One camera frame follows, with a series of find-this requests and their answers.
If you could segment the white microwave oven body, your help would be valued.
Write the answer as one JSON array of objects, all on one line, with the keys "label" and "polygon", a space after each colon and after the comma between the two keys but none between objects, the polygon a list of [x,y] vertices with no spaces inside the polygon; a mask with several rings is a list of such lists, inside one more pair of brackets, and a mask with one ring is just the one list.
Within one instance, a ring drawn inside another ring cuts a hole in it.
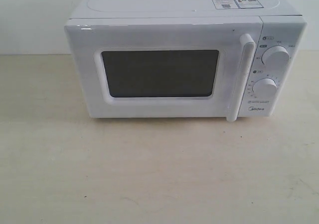
[{"label": "white microwave oven body", "polygon": [[[306,21],[287,0],[258,0],[263,8],[216,9],[212,0],[82,0],[68,19],[115,18],[242,18],[257,16],[263,23],[252,68],[244,90],[239,117],[270,116],[291,69]],[[290,61],[280,69],[269,69],[262,63],[263,53],[283,46]],[[270,78],[277,85],[277,93],[267,99],[257,98],[253,85]]]}]

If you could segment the blue white label sticker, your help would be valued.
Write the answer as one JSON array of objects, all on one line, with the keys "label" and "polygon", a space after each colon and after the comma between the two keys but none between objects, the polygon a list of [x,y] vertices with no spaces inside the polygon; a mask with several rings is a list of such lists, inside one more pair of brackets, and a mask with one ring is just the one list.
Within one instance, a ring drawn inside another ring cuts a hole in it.
[{"label": "blue white label sticker", "polygon": [[263,8],[258,0],[212,0],[216,9],[255,9]]}]

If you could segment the white control knob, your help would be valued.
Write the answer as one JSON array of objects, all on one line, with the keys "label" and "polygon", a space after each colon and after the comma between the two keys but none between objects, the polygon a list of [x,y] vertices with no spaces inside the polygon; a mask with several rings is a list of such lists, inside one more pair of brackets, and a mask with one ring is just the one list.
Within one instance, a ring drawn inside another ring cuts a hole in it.
[{"label": "white control knob", "polygon": [[273,46],[262,55],[262,63],[269,69],[280,69],[290,61],[290,55],[285,47]]},{"label": "white control knob", "polygon": [[260,79],[252,87],[254,95],[261,99],[273,97],[277,93],[277,90],[275,81],[270,78]]}]

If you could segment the lower white control knob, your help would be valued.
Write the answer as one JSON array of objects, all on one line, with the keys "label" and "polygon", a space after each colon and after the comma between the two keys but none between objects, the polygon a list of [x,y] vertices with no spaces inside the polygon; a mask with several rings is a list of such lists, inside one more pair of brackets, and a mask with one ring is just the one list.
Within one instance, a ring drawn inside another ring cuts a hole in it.
[{"label": "lower white control knob", "polygon": [[260,79],[252,87],[254,95],[261,99],[273,97],[277,93],[277,90],[275,81],[270,78]]}]

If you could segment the upper white control knob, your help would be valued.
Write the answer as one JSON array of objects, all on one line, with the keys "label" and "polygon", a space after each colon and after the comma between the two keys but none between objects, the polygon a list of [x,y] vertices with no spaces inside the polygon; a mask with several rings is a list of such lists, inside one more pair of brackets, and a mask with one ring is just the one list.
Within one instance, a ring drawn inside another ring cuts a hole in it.
[{"label": "upper white control knob", "polygon": [[280,69],[290,61],[290,55],[285,47],[273,46],[262,55],[262,63],[269,69]]}]

